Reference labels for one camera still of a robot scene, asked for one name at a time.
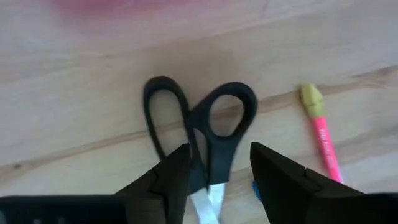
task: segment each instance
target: black plastic handle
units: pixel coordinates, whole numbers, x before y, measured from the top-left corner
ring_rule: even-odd
[[[242,120],[230,136],[218,136],[210,126],[210,110],[213,103],[219,97],[225,95],[240,99],[244,106],[244,113]],[[256,113],[256,95],[250,87],[239,82],[219,86],[191,110],[186,125],[202,132],[207,140],[208,184],[220,184],[229,181],[229,173],[236,148]]]
[[[152,138],[152,142],[154,143],[155,150],[160,160],[165,159],[166,155],[164,150],[162,149],[162,146],[160,145],[159,138],[157,137],[154,122],[152,120],[152,116],[150,115],[149,108],[151,97],[160,90],[167,90],[173,93],[177,97],[178,103],[180,104],[183,123],[185,125],[188,141],[191,146],[192,170],[190,174],[189,191],[190,194],[192,194],[204,187],[207,187],[207,184],[205,179],[206,171],[200,158],[195,134],[193,132],[193,129],[186,125],[187,117],[190,114],[188,101],[179,85],[169,77],[159,76],[151,78],[144,86],[143,103],[145,119],[147,121],[150,137]]]

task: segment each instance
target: wooden surface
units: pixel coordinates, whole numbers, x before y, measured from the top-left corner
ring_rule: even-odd
[[[325,174],[302,82],[325,94],[346,184],[398,191],[398,1],[85,2],[0,0],[0,195],[112,194],[150,169],[141,92],[156,75],[174,78],[191,106],[225,82],[257,94],[223,223],[266,222],[250,142]],[[169,151],[186,141],[173,100],[152,107]],[[240,110],[226,98],[213,112],[222,133]],[[187,207],[185,223],[196,223]]]

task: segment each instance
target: blue object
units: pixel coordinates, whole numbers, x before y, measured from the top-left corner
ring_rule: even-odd
[[[262,201],[260,198],[260,192],[259,192],[259,188],[257,187],[257,183],[256,181],[253,181],[253,189],[256,193],[257,198],[260,200],[260,202]]]

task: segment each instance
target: yellow cap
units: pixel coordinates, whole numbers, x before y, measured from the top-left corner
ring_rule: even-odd
[[[311,118],[325,115],[322,94],[314,84],[308,83],[301,86],[301,100]]]

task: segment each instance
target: pink pen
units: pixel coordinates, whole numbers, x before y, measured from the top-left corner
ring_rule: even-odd
[[[325,161],[329,176],[333,180],[343,183],[326,121],[322,94],[314,84],[305,84],[302,85],[301,88],[301,99],[304,107],[307,109],[309,117],[313,120],[323,160]]]

